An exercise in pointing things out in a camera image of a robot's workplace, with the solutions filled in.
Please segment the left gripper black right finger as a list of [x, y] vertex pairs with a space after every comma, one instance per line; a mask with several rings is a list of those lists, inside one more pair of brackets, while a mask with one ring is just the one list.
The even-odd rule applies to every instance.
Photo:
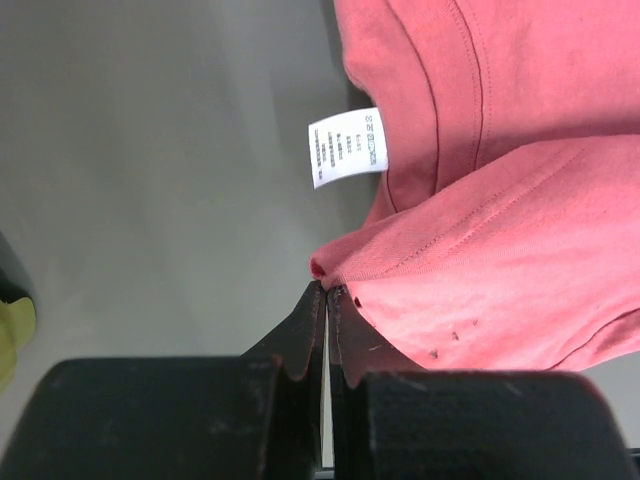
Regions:
[[339, 479], [635, 479], [604, 397], [568, 372], [426, 370], [327, 297]]

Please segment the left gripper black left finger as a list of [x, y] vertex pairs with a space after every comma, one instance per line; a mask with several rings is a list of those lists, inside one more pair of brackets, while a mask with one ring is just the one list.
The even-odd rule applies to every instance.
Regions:
[[311, 479], [322, 463], [324, 292], [239, 356], [65, 360], [42, 378], [5, 479]]

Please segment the pink t shirt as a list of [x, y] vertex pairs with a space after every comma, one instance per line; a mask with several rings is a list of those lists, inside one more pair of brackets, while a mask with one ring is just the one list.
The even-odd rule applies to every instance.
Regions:
[[639, 5], [339, 1], [388, 167], [312, 276], [428, 369], [639, 348]]

